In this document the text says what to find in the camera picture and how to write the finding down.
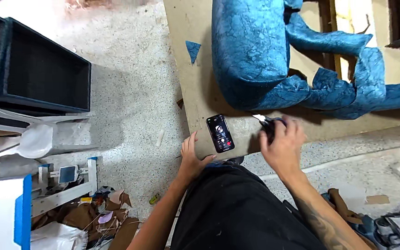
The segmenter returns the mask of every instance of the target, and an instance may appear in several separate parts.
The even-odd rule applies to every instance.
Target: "plywood board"
[[[172,50],[177,63],[186,116],[191,132],[198,130],[196,151],[198,157],[215,154],[205,119],[216,114],[224,114],[236,148],[218,154],[218,159],[226,159],[259,151],[257,133],[260,124],[249,113],[234,110],[223,98],[214,79],[211,53],[212,0],[182,1],[164,0],[172,40]],[[389,43],[387,0],[373,0],[376,21],[376,36],[379,46]],[[319,30],[319,10],[317,3],[305,2],[301,15],[308,25]],[[201,44],[197,60],[191,65],[185,41]],[[400,83],[400,50],[384,48],[386,81]],[[313,80],[319,68],[319,53],[308,53],[309,57],[291,48],[293,69],[300,70]],[[390,128],[400,125],[400,110],[375,112],[353,121],[336,120],[323,116],[311,109],[290,107],[274,112],[260,112],[270,117],[283,113],[295,116],[304,123],[309,141],[324,140],[363,132]]]

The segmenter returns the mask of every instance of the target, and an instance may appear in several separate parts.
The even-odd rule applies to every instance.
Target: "phone screen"
[[[206,119],[206,124],[208,125],[209,133],[211,134],[217,153],[234,149],[234,142],[232,141],[223,115],[209,117]]]

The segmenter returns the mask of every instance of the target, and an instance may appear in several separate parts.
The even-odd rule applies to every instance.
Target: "scissors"
[[[281,121],[286,127],[286,121],[280,117],[270,118],[268,116],[263,116],[259,114],[253,114],[253,117],[259,120],[260,124],[266,132],[266,135],[268,136],[269,143],[272,143],[272,141],[274,140],[274,121]]]

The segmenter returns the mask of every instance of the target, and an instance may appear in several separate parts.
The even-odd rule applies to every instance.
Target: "speckled concrete floor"
[[[99,150],[45,160],[56,166],[83,165],[88,156],[102,156],[99,184],[125,188],[134,206],[131,214],[145,219],[152,211],[149,198],[163,194],[175,177],[181,162],[177,158],[180,144],[189,135],[184,109],[175,103],[181,89],[163,2],[127,5],[123,1],[111,9],[66,13],[53,0],[3,0],[0,15],[18,19],[93,63],[90,137]],[[157,148],[160,129],[165,132]],[[303,147],[302,165],[397,146],[400,127],[308,143]],[[397,161],[400,155],[386,156],[308,176],[320,191],[350,183],[364,187],[368,195],[390,196],[391,204],[368,205],[358,211],[379,216],[400,203],[400,181],[389,168]],[[243,165],[258,175],[272,172],[259,153],[247,156]],[[280,199],[291,200],[279,180],[269,180],[267,185]]]

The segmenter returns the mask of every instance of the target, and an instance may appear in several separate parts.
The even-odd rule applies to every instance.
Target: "blue velvet upholstery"
[[[301,6],[301,0],[213,0],[212,65],[226,101],[240,110],[297,104],[338,119],[400,108],[400,84],[385,85],[380,50],[365,47],[372,35],[313,31],[295,12]],[[312,88],[298,76],[287,77],[289,44],[356,56],[354,82],[323,68]]]

